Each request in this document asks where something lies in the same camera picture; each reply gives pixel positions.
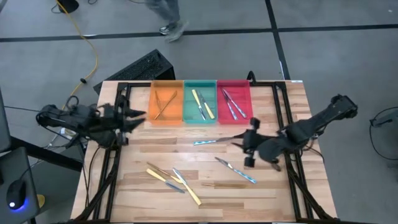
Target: teal bin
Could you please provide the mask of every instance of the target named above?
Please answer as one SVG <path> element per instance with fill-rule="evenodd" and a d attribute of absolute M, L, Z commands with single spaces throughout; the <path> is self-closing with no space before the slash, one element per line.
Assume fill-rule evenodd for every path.
<path fill-rule="evenodd" d="M 192 90 L 195 90 L 201 104 L 203 114 L 206 120 L 203 119 L 198 103 L 193 96 Z M 208 105 L 214 118 L 211 116 L 206 108 L 206 105 L 201 99 L 200 94 Z M 188 124 L 211 124 L 217 121 L 217 90 L 216 80 L 185 80 L 184 81 L 184 102 L 183 102 L 183 120 Z"/>

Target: computer monitor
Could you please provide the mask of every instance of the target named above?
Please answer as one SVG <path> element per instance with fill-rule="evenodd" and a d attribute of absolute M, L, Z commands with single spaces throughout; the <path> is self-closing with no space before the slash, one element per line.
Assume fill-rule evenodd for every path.
<path fill-rule="evenodd" d="M 10 131 L 6 118 L 6 111 L 4 110 L 4 103 L 2 102 L 0 89 L 0 152 L 8 150 L 11 146 Z"/>

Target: jeans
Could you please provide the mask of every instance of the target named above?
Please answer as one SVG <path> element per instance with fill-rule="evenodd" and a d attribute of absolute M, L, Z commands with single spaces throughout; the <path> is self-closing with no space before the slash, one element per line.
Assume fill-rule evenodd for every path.
<path fill-rule="evenodd" d="M 180 20 L 178 0 L 146 0 L 145 5 L 169 24 Z"/>

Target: plastic bin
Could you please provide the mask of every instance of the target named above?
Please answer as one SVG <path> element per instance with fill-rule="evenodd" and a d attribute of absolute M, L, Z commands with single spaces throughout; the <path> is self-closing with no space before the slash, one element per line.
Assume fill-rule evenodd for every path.
<path fill-rule="evenodd" d="M 160 108 L 157 104 L 156 95 L 159 97 Z M 159 114 L 172 95 L 177 92 L 175 98 Z M 150 84 L 149 109 L 147 119 L 155 125 L 179 125 L 182 122 L 182 104 L 183 104 L 183 81 L 163 81 L 154 80 Z"/>
<path fill-rule="evenodd" d="M 214 119 L 206 109 L 205 104 L 200 101 L 206 120 L 203 119 L 198 108 L 198 103 L 193 96 L 192 90 L 201 93 L 214 115 Z M 217 91 L 216 80 L 185 80 L 184 81 L 184 104 L 183 120 L 188 124 L 212 124 L 217 121 Z"/>
<path fill-rule="evenodd" d="M 225 89 L 232 97 L 234 102 L 246 114 L 243 118 L 241 113 L 236 109 L 232 102 L 229 102 L 232 110 L 238 117 L 235 120 L 226 104 L 222 89 Z M 253 108 L 251 105 L 250 83 L 247 80 L 218 80 L 217 81 L 217 106 L 218 106 L 218 122 L 220 124 L 248 124 L 253 117 Z"/>

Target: orange bin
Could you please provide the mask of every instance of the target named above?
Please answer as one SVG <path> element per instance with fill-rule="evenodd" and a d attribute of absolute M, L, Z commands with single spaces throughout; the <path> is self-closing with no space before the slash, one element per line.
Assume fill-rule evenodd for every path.
<path fill-rule="evenodd" d="M 179 125 L 182 122 L 182 105 L 184 99 L 183 80 L 154 80 L 150 84 L 148 120 L 156 125 Z"/>

